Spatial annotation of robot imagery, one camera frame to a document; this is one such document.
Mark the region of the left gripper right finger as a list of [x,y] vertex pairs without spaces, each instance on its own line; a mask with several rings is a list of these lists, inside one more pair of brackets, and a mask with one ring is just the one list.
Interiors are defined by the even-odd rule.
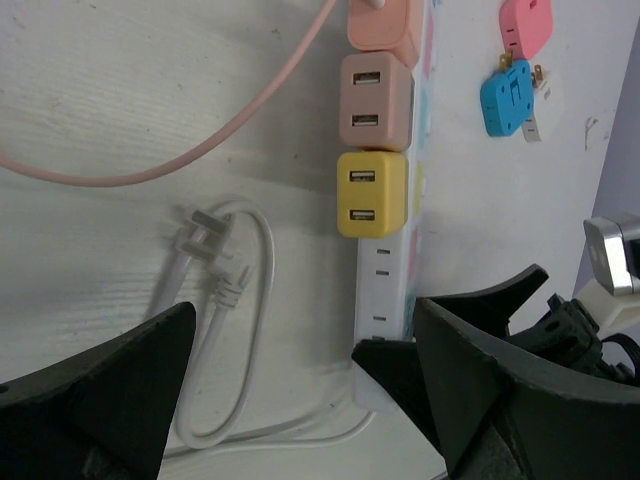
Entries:
[[636,479],[639,390],[495,338],[423,299],[415,335],[453,479]]

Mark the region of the pink plug adapter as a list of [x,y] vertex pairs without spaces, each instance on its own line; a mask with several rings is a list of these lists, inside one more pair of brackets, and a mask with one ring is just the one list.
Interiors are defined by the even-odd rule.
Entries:
[[532,60],[551,38],[551,0],[507,0],[499,12],[504,49],[516,59]]

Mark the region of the blue plug adapter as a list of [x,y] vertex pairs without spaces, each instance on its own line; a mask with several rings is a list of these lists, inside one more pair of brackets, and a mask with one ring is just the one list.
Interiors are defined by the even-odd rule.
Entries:
[[499,69],[481,86],[480,104],[487,134],[511,136],[533,112],[534,86],[529,62],[515,59],[512,50],[503,53]]

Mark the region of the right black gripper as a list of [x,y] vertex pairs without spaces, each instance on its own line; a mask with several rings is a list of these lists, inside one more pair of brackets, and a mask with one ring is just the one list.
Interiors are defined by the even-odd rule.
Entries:
[[[492,336],[508,336],[521,353],[511,364],[511,397],[543,400],[637,400],[639,345],[624,335],[600,339],[595,318],[584,304],[553,295],[548,311],[533,326],[510,335],[511,317],[548,280],[537,264],[492,287],[430,297],[439,307]],[[630,354],[634,368],[611,365],[603,345],[617,343]]]

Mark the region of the yellow olive USB charger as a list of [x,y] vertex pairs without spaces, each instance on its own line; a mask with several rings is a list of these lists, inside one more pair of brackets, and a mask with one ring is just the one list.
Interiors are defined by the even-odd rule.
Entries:
[[406,157],[397,152],[359,151],[337,162],[337,226],[347,238],[384,238],[408,218]]

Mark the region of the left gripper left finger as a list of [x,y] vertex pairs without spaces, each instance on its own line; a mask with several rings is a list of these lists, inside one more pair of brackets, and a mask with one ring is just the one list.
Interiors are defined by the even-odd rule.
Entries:
[[195,307],[179,303],[2,383],[2,478],[157,478],[195,330]]

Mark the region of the white plug adapter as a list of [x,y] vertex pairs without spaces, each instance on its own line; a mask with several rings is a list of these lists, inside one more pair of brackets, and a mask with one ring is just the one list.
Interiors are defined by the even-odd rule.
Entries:
[[547,140],[560,123],[564,113],[564,83],[559,72],[545,70],[535,64],[532,72],[534,108],[522,125],[528,143]]

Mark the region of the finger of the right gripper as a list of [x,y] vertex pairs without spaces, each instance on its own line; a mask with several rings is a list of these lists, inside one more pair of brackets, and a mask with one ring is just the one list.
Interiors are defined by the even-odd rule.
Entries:
[[424,437],[439,445],[417,344],[391,340],[362,340],[351,358],[400,407]]

